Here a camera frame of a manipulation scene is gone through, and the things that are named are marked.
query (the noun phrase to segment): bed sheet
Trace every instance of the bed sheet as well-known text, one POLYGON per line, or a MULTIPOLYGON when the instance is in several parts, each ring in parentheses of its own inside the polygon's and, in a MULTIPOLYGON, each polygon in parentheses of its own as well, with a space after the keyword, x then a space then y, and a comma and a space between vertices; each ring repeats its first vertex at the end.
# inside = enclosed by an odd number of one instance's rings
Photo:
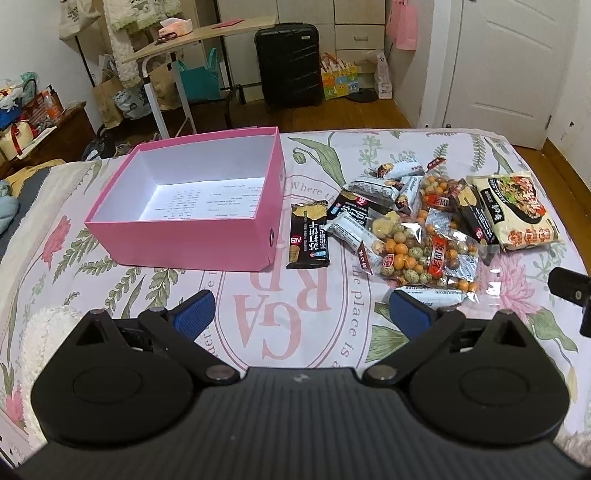
MULTIPOLYGON (((389 288, 361 272, 356 255, 334 238, 329 239, 329 268, 286 270, 290 204, 331 202, 346 181, 408 157, 423 165, 447 158, 440 172, 454 178, 529 170, 504 138, 480 131, 327 131, 282 134, 281 141, 288 176, 282 225, 274 265, 260 273, 117 265, 83 221, 121 159, 92 165, 34 255, 15 322, 2 339, 0 447, 14 462, 30 452, 15 363, 23 328, 40 308, 68 305, 86 312, 104 307, 113 317, 129 317, 147 307, 174 307, 208 288, 217 300, 216 318, 197 342, 241 372, 250 365, 365 369, 406 341, 384 306, 389 288)), ((546 281, 556 266, 580 272, 584 266, 540 191, 564 242, 495 260, 501 269, 500 307, 517 312, 556 363, 571 394, 564 426, 574 433, 591 426, 590 342, 579 335, 581 309, 550 295, 546 281)))

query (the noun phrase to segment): wooden floor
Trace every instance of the wooden floor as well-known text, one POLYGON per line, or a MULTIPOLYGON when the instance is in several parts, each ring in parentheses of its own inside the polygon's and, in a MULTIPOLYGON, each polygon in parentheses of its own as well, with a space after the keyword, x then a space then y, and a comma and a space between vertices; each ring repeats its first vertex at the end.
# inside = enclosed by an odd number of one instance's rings
MULTIPOLYGON (((212 103, 192 107, 197 130, 225 129, 222 105, 212 103)), ((324 102, 316 107, 303 107, 270 112, 265 103, 252 102, 233 105, 234 127, 264 127, 276 125, 281 132, 301 132, 341 128, 410 128, 404 115, 391 100, 372 103, 354 103, 347 99, 324 102)), ((172 134, 180 127, 182 111, 167 112, 165 119, 172 134)), ((122 125, 114 133, 117 139, 127 139, 134 145, 149 140, 155 131, 152 117, 122 125)), ((589 191, 582 185, 574 170, 540 151, 516 147, 540 179, 560 219, 564 223, 588 272, 591 272, 591 205, 585 198, 589 191)))

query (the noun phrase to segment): gift box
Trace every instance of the gift box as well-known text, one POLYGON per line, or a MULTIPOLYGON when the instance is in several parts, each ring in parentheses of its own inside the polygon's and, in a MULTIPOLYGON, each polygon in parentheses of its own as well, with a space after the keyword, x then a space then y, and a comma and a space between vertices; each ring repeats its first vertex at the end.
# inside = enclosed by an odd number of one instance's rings
POLYGON ((277 127, 162 140, 133 150, 85 224, 122 265, 260 271, 284 186, 277 127))

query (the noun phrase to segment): white table leg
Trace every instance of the white table leg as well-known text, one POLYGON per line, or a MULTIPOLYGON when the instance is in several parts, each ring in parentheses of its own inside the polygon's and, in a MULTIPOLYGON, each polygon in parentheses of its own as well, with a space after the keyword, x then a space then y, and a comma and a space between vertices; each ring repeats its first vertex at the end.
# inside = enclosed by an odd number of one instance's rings
POLYGON ((162 116, 162 112, 160 111, 160 106, 158 104, 158 98, 156 97, 156 91, 154 90, 154 86, 150 81, 150 76, 148 75, 148 70, 146 65, 150 58, 144 59, 142 62, 142 75, 144 76, 144 88, 146 91, 146 95, 148 97, 148 101, 150 103, 150 107, 152 107, 152 115, 154 116, 154 120, 156 120, 156 126, 158 126, 158 132, 160 133, 160 138, 163 140, 170 138, 168 134, 168 128, 166 128, 166 123, 164 122, 164 117, 162 116))
POLYGON ((181 99, 181 104, 183 106, 183 111, 185 113, 185 118, 191 122, 191 127, 193 128, 193 133, 197 133, 197 129, 195 128, 195 121, 193 120, 193 114, 191 113, 191 108, 189 107, 189 101, 187 100, 187 93, 184 90, 183 81, 181 80, 181 73, 178 69, 178 63, 176 62, 176 55, 174 53, 170 54, 172 58, 172 72, 174 83, 177 84, 178 96, 181 99))

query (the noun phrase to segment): white door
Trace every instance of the white door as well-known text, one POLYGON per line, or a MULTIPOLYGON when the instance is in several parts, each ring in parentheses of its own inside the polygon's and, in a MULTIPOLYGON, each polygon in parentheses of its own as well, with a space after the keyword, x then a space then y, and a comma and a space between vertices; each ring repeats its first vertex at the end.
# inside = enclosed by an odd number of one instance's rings
POLYGON ((463 2, 444 124, 540 148, 569 65, 576 0, 463 2))

